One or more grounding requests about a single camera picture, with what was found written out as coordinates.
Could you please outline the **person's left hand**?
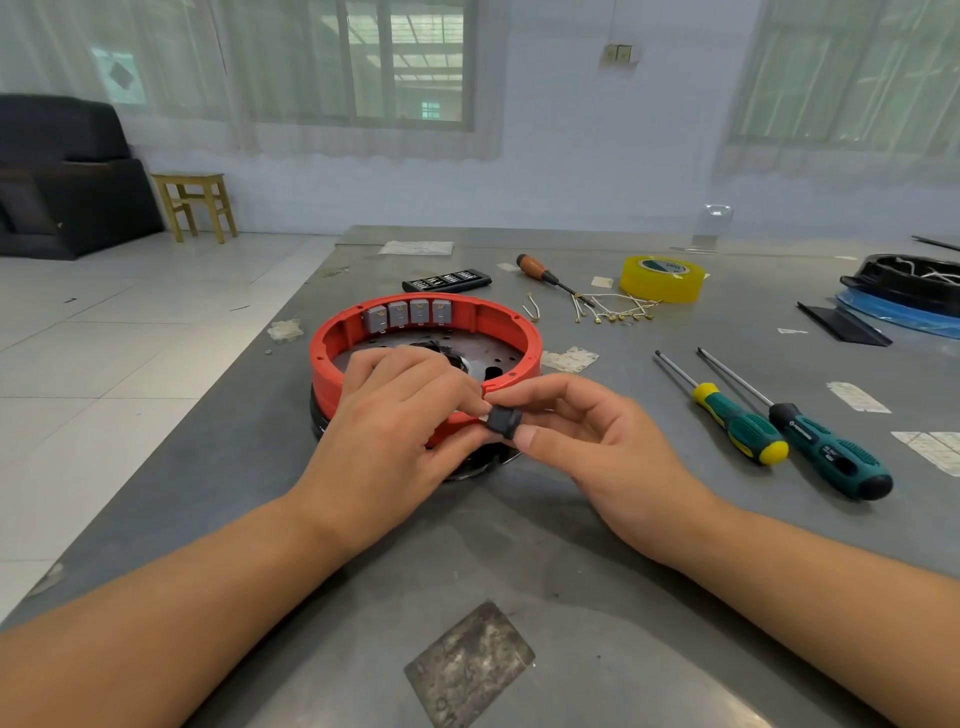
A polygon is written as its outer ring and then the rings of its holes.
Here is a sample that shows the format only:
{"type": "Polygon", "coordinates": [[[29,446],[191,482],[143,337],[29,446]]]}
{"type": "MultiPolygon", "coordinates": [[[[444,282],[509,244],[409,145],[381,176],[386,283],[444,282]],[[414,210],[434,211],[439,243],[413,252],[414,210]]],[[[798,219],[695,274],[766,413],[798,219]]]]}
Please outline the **person's left hand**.
{"type": "Polygon", "coordinates": [[[428,441],[438,427],[453,414],[473,420],[491,408],[481,384],[456,368],[450,389],[390,390],[395,349],[368,349],[371,376],[336,409],[285,497],[341,563],[403,523],[453,473],[426,470],[426,452],[436,447],[428,441]]]}

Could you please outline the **person's right hand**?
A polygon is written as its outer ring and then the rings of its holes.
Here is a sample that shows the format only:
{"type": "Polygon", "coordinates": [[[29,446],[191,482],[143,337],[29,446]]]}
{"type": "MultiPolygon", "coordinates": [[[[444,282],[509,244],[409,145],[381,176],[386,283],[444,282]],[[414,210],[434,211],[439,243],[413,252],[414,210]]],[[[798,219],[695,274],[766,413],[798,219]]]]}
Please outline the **person's right hand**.
{"type": "Polygon", "coordinates": [[[515,407],[522,424],[575,424],[596,437],[590,455],[534,459],[568,476],[622,541],[654,561],[686,569],[732,523],[733,507],[685,467],[636,402],[572,373],[553,373],[485,395],[515,407]]]}

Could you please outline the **person's right forearm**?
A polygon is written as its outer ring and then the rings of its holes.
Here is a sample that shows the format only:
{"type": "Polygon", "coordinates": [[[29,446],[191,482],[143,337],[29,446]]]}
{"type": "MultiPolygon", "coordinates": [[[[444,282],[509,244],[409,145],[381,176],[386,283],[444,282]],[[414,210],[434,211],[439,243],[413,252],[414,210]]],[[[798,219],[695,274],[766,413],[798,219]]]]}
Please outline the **person's right forearm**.
{"type": "Polygon", "coordinates": [[[960,579],[724,503],[663,561],[898,728],[960,728],[960,579]]]}

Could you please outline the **person's left forearm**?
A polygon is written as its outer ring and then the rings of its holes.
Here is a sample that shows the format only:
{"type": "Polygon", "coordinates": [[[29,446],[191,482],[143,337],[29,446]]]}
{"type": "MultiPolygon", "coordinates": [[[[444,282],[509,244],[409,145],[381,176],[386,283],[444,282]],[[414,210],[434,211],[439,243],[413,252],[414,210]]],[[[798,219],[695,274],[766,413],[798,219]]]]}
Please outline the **person's left forearm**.
{"type": "Polygon", "coordinates": [[[0,634],[0,728],[179,728],[356,534],[284,497],[0,634]]]}

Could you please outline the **perforated metal disc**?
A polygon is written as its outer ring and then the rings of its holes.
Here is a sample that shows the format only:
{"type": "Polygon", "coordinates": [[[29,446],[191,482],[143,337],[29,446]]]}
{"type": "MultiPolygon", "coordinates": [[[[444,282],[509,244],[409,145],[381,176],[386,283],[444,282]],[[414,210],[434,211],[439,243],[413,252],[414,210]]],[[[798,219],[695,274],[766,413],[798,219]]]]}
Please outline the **perforated metal disc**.
{"type": "Polygon", "coordinates": [[[452,328],[403,328],[368,337],[335,355],[333,363],[343,372],[356,352],[399,346],[415,346],[441,353],[448,363],[481,383],[508,373],[523,357],[518,348],[479,332],[452,328]]]}

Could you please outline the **black bit holder case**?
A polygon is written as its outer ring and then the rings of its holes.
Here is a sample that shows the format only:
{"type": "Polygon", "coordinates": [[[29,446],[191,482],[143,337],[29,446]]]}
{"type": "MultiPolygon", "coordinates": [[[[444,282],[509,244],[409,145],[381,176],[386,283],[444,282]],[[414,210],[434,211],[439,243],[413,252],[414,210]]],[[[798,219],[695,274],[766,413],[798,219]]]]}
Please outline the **black bit holder case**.
{"type": "Polygon", "coordinates": [[[428,275],[412,280],[403,280],[401,288],[414,294],[461,294],[487,287],[492,278],[474,269],[465,269],[453,273],[428,275]]]}

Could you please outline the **yellow tape roll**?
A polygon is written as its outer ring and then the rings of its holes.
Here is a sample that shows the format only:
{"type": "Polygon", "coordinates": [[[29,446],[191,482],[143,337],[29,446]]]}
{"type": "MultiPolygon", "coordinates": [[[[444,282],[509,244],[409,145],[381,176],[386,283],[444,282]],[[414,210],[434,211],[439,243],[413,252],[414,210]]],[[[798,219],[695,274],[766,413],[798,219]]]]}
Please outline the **yellow tape roll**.
{"type": "Polygon", "coordinates": [[[654,256],[628,257],[618,287],[625,294],[671,305],[695,303],[708,274],[689,261],[654,256]]]}

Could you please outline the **yellow wooden stool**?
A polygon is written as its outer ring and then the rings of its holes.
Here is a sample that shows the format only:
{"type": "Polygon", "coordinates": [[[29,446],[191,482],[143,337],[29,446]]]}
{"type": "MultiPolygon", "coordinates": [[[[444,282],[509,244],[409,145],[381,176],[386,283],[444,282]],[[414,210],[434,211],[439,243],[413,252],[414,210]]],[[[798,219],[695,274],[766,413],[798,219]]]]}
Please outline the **yellow wooden stool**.
{"type": "Polygon", "coordinates": [[[184,243],[181,217],[192,237],[198,237],[199,228],[194,208],[206,209],[214,236],[225,244],[225,232],[238,237],[230,196],[224,175],[220,173],[150,173],[166,216],[169,230],[177,243],[184,243]]]}

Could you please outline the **clear plastic holder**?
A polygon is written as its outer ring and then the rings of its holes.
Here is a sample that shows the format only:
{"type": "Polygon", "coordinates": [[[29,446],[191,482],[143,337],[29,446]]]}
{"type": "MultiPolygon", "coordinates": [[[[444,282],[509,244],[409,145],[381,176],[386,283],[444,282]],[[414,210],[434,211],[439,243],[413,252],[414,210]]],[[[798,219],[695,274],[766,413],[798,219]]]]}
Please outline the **clear plastic holder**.
{"type": "Polygon", "coordinates": [[[694,224],[690,247],[713,251],[721,238],[726,237],[734,219],[735,209],[725,203],[705,203],[694,224]]]}

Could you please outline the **window with white curtain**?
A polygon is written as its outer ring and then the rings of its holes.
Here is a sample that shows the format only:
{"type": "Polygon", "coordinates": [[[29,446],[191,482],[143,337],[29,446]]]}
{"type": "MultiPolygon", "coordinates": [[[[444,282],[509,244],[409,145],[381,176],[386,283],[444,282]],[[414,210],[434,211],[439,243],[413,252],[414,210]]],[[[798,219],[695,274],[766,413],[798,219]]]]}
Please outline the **window with white curtain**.
{"type": "Polygon", "coordinates": [[[491,162],[509,0],[0,0],[0,92],[150,151],[491,162]]]}
{"type": "Polygon", "coordinates": [[[960,187],[960,0],[763,0],[713,176],[960,187]]]}

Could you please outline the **black plastic strip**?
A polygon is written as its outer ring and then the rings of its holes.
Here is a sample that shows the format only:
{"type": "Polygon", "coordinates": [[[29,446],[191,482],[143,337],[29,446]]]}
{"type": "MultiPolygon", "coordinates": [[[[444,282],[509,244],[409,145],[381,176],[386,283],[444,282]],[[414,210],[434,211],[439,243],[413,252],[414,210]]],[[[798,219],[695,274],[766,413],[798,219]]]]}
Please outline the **black plastic strip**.
{"type": "Polygon", "coordinates": [[[843,307],[796,303],[797,309],[837,341],[873,347],[890,347],[893,341],[883,332],[843,307]]]}

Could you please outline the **black sofa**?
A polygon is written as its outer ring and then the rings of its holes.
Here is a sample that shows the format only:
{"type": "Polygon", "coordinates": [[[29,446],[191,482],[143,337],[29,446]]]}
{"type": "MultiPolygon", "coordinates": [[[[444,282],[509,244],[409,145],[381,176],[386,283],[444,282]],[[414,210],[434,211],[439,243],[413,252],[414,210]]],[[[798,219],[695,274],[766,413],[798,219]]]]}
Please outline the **black sofa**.
{"type": "Polygon", "coordinates": [[[0,93],[0,258],[76,261],[164,230],[112,105],[0,93]]]}

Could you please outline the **blue round disc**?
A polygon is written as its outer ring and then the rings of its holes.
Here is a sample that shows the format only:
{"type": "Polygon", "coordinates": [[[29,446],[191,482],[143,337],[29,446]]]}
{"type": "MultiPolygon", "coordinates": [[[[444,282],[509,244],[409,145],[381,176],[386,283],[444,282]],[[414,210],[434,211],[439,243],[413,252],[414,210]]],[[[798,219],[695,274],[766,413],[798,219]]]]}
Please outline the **blue round disc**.
{"type": "Polygon", "coordinates": [[[838,292],[836,300],[848,309],[888,324],[960,341],[960,317],[957,316],[922,310],[852,288],[838,292]]]}

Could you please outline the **black round device shell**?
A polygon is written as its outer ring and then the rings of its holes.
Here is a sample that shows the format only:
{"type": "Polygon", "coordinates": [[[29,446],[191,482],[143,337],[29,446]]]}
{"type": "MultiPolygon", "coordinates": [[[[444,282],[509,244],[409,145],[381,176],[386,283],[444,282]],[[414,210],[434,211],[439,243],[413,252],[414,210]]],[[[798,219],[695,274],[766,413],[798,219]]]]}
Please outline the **black round device shell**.
{"type": "Polygon", "coordinates": [[[875,253],[841,285],[912,310],[960,318],[960,262],[875,253]]]}

